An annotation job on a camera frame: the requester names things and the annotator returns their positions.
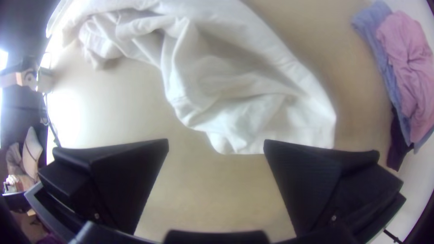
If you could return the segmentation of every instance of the pink shirt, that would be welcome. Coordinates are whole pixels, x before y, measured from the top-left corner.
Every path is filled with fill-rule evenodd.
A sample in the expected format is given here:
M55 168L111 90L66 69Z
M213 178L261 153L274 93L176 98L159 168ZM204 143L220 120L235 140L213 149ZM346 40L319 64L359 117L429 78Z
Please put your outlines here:
M402 113L410 118L410 140L420 141L434 125L434 61L419 22L397 11L377 30L401 92Z

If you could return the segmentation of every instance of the beige pillow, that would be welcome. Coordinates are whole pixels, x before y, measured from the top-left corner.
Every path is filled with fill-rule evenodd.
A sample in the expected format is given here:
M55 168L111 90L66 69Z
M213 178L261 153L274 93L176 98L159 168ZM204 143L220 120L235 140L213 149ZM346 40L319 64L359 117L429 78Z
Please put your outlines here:
M38 160L42 153L42 146L36 136L35 129L30 127L27 131L23 146L23 165L26 174L34 181L38 178Z

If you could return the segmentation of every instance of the white wall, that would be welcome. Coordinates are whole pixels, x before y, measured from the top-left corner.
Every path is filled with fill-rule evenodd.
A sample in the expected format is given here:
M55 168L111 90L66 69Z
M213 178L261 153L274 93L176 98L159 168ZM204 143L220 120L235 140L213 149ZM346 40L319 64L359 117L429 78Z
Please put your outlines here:
M424 29L429 45L434 49L434 16L426 0L384 0L393 11L401 10L419 21ZM401 193L406 203L386 228L401 241L413 229L434 189L434 136L418 154L409 153L399 172L404 181ZM373 244L392 244L384 233Z

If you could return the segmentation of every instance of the bright window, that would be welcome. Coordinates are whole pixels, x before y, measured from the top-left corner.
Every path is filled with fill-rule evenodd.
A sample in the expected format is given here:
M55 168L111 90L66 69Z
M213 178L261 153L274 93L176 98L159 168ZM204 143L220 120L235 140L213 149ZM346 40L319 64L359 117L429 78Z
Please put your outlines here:
M8 53L0 49L0 70L3 70L6 68L6 65L8 64ZM2 103L2 94L3 89L0 88L0 115L1 115L1 103Z

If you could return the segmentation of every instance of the white sheet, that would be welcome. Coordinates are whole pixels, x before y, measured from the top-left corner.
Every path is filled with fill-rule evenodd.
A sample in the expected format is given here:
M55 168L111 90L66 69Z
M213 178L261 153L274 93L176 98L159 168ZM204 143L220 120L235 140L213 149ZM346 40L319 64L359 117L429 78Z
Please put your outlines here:
M238 0L75 0L70 9L65 45L79 39L95 68L122 56L159 67L178 119L219 153L260 154L264 139L333 147L336 116L320 83Z

